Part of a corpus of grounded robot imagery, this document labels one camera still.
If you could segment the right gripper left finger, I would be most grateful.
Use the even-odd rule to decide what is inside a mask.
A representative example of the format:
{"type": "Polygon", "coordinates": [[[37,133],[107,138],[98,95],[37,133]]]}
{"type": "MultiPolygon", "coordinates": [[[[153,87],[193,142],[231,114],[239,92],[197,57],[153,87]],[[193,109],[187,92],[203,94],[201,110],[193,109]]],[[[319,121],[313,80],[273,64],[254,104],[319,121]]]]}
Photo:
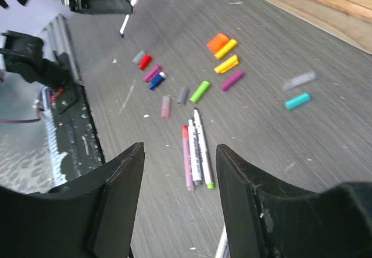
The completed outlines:
{"type": "Polygon", "coordinates": [[[144,161],[138,142],[47,193],[1,188],[1,256],[132,257],[144,161]]]}

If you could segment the navy capped white marker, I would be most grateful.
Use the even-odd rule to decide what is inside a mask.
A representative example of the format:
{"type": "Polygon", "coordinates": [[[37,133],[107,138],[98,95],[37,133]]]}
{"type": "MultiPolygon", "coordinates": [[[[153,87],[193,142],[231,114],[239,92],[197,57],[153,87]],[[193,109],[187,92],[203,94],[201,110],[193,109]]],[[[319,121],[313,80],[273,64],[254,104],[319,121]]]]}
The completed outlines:
{"type": "MultiPolygon", "coordinates": [[[[130,2],[131,6],[134,8],[134,6],[137,4],[137,2],[138,2],[138,0],[131,0],[131,2],[130,2]]],[[[124,38],[124,36],[125,36],[124,30],[125,30],[125,27],[128,23],[129,18],[130,18],[130,14],[126,15],[125,18],[124,18],[123,24],[121,25],[119,33],[120,33],[120,36],[122,38],[124,38]]]]}

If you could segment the green capped marker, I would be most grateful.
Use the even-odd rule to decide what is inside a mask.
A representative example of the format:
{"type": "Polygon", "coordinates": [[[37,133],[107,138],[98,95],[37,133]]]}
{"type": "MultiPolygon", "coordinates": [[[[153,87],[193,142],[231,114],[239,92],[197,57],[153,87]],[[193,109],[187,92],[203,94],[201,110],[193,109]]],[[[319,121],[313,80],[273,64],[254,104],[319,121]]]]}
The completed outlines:
{"type": "Polygon", "coordinates": [[[213,180],[212,169],[210,166],[208,147],[206,143],[206,138],[205,138],[201,116],[197,108],[194,108],[194,122],[195,122],[196,131],[198,134],[199,150],[201,154],[201,162],[202,162],[205,184],[208,189],[214,189],[215,185],[214,185],[214,180],[213,180]]]}

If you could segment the grey marker cap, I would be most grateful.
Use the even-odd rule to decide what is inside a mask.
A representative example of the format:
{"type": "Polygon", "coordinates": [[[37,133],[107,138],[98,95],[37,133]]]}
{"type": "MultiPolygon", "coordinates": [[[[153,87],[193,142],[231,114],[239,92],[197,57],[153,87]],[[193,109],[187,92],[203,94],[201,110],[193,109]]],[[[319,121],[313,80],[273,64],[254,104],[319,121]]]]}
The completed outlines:
{"type": "Polygon", "coordinates": [[[133,62],[135,64],[140,64],[141,63],[141,60],[143,59],[143,57],[146,55],[146,53],[144,51],[140,51],[136,54],[136,56],[133,58],[133,62]]]}
{"type": "Polygon", "coordinates": [[[179,105],[185,105],[187,98],[188,98],[189,88],[188,87],[182,87],[181,91],[178,95],[177,103],[179,105]]]}

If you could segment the red marker cap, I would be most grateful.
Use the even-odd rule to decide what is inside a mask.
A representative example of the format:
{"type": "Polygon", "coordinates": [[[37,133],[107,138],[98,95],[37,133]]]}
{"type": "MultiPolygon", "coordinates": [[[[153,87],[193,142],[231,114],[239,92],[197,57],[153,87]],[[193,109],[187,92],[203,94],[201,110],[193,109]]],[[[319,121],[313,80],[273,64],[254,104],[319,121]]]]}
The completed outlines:
{"type": "Polygon", "coordinates": [[[145,70],[151,61],[152,61],[152,56],[149,54],[145,54],[144,57],[141,59],[138,68],[140,70],[145,70]]]}

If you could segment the grey capped white marker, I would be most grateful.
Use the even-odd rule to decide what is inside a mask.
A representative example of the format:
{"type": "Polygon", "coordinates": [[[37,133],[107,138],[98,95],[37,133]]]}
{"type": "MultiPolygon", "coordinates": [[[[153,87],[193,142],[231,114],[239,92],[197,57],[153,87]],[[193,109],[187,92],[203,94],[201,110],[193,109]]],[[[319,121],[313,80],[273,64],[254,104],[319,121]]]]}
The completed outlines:
{"type": "Polygon", "coordinates": [[[188,119],[189,151],[191,159],[192,180],[195,186],[200,186],[202,182],[201,164],[199,157],[198,136],[194,126],[194,119],[188,119]]]}

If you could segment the pink pen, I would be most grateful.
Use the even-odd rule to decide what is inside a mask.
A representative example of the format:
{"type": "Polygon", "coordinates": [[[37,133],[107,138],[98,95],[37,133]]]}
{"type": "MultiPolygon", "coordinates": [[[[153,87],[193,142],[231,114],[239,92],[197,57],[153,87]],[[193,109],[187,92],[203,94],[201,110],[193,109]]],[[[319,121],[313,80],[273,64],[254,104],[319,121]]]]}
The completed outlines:
{"type": "Polygon", "coordinates": [[[191,170],[191,160],[189,152],[189,137],[188,137],[188,127],[183,125],[183,158],[184,158],[184,171],[185,171],[185,184],[187,190],[191,191],[194,189],[194,182],[192,180],[192,170],[191,170]]]}

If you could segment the purple marker cap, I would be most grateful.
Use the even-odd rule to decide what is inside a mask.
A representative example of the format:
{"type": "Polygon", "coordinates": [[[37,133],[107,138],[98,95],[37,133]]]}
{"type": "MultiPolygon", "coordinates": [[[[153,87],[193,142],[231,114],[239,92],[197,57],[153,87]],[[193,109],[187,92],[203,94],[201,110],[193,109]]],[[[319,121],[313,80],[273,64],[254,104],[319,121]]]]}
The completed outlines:
{"type": "Polygon", "coordinates": [[[162,71],[162,68],[156,64],[144,77],[143,80],[148,83],[153,80],[153,78],[162,71]]]}
{"type": "Polygon", "coordinates": [[[245,72],[242,70],[237,70],[232,75],[229,76],[221,85],[220,88],[223,91],[227,91],[230,87],[232,87],[237,81],[239,81],[242,77],[245,76],[245,72]]]}

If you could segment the blue marker cap with eraser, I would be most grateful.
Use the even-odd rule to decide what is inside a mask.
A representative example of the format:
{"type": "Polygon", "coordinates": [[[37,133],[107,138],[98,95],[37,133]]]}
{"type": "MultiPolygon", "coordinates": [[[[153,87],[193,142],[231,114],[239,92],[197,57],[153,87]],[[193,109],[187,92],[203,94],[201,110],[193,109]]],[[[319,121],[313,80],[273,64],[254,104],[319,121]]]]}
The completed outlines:
{"type": "Polygon", "coordinates": [[[159,72],[154,78],[153,80],[151,81],[150,85],[149,85],[149,89],[150,90],[154,90],[155,88],[157,88],[158,86],[161,85],[162,82],[164,82],[164,80],[167,78],[167,75],[164,73],[164,72],[159,72]]]}

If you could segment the clear pink pen cap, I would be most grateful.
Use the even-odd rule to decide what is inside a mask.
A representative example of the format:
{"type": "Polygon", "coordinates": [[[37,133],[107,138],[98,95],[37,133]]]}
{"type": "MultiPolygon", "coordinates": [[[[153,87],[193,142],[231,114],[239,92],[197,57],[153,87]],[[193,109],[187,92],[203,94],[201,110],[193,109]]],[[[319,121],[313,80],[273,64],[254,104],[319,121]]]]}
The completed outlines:
{"type": "Polygon", "coordinates": [[[168,118],[170,113],[171,97],[169,95],[163,97],[161,116],[168,118]]]}

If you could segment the orange highlighter cap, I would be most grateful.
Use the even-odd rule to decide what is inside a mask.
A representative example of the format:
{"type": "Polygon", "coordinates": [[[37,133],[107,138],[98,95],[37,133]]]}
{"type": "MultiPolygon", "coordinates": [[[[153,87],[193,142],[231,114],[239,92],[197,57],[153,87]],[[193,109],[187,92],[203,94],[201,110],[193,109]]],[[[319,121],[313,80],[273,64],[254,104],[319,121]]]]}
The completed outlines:
{"type": "Polygon", "coordinates": [[[230,39],[225,34],[218,33],[215,37],[212,38],[211,41],[207,43],[207,47],[213,53],[218,53],[218,51],[221,50],[221,48],[229,42],[229,40],[230,39]]]}

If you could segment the teal marker cap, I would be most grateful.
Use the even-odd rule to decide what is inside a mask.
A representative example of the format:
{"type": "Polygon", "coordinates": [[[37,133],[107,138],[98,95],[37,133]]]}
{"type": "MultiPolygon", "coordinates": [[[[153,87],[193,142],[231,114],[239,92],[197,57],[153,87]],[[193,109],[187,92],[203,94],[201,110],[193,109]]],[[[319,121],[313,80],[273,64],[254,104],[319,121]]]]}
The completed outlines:
{"type": "Polygon", "coordinates": [[[311,96],[308,93],[298,95],[284,103],[286,110],[294,110],[311,101],[311,96]]]}

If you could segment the yellow marker cap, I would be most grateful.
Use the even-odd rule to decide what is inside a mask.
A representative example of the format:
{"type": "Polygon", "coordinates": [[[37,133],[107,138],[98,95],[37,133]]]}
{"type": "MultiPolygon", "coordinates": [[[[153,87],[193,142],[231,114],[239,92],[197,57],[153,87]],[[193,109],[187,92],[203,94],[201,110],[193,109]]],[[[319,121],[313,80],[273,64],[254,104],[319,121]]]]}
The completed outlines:
{"type": "Polygon", "coordinates": [[[217,60],[222,59],[226,54],[228,54],[235,46],[238,44],[238,42],[234,39],[231,39],[226,43],[217,53],[215,53],[215,58],[217,60]]]}

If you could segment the green marker cap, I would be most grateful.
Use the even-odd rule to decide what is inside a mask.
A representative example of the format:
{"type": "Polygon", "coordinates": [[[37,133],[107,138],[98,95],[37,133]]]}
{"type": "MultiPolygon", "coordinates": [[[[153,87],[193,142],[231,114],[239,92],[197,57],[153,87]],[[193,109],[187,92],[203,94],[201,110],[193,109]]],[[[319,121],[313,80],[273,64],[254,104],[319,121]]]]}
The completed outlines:
{"type": "Polygon", "coordinates": [[[192,103],[197,103],[199,99],[203,96],[203,94],[208,90],[210,87],[210,82],[203,81],[201,82],[200,86],[196,89],[196,91],[190,97],[190,101],[192,103]]]}

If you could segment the yellow clip pen cap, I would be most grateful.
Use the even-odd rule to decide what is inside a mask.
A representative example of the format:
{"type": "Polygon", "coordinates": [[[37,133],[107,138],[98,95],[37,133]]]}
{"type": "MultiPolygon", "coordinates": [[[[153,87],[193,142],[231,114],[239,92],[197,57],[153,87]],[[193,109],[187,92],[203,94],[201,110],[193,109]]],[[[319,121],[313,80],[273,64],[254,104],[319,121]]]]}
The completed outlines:
{"type": "Polygon", "coordinates": [[[232,55],[230,58],[225,60],[223,63],[220,65],[216,66],[214,68],[214,71],[217,74],[224,74],[225,72],[229,71],[233,67],[239,64],[239,59],[237,55],[232,55]]]}

